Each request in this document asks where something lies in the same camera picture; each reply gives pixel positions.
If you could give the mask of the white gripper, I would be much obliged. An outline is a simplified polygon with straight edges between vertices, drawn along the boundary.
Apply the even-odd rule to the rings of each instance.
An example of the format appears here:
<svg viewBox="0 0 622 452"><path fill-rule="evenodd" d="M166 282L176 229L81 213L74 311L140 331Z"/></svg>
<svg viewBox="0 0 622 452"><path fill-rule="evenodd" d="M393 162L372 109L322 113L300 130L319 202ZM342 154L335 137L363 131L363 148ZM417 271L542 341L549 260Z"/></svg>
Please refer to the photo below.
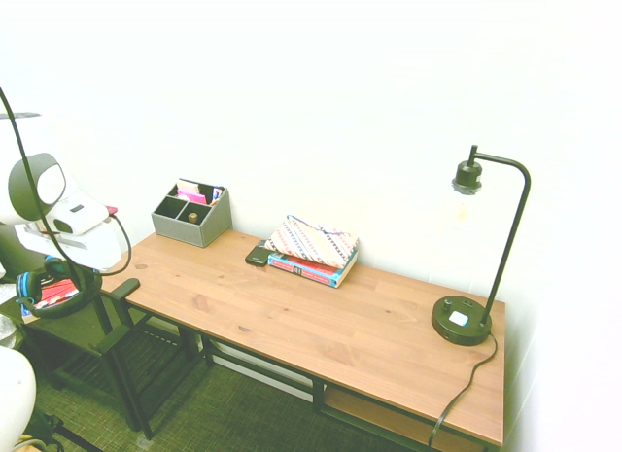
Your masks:
<svg viewBox="0 0 622 452"><path fill-rule="evenodd" d="M84 234L61 232L55 236L61 251L33 224L15 225L19 242L28 250L63 258L97 270L108 270L121 260L121 247L110 221Z"/></svg>

